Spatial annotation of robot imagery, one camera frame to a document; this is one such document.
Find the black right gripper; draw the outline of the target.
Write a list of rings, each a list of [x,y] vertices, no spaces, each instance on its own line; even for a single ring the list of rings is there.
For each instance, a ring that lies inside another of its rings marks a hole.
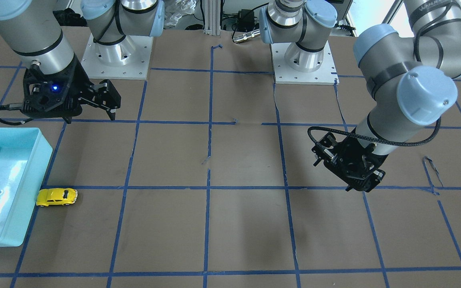
[[[121,96],[113,83],[110,80],[102,80],[99,84],[91,82],[76,55],[71,64],[73,76],[69,87],[69,112],[82,112],[82,105],[86,104],[105,110],[108,118],[115,121],[116,110],[121,107]]]

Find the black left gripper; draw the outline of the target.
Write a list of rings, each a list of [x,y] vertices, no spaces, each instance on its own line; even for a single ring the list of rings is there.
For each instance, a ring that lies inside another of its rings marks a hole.
[[[370,192],[384,178],[380,166],[387,157],[373,154],[373,144],[364,148],[353,137],[337,142],[334,136],[325,136],[325,147],[332,154],[325,167],[347,184],[346,191]]]

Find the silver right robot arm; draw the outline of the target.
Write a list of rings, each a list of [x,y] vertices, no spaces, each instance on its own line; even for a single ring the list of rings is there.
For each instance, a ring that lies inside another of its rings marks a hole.
[[[83,0],[83,17],[104,64],[128,64],[136,54],[132,36],[161,36],[162,0]],[[0,36],[26,67],[21,103],[0,105],[0,123],[62,118],[71,123],[89,105],[111,121],[121,96],[110,80],[94,84],[64,36],[46,0],[0,0]]]

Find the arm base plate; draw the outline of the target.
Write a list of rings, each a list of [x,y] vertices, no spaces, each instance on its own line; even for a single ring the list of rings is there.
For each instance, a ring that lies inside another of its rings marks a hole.
[[[89,78],[146,80],[154,38],[128,35],[122,42],[105,46],[90,36],[80,63]]]
[[[318,52],[307,52],[295,43],[270,44],[276,84],[338,84],[338,73],[328,42]]]

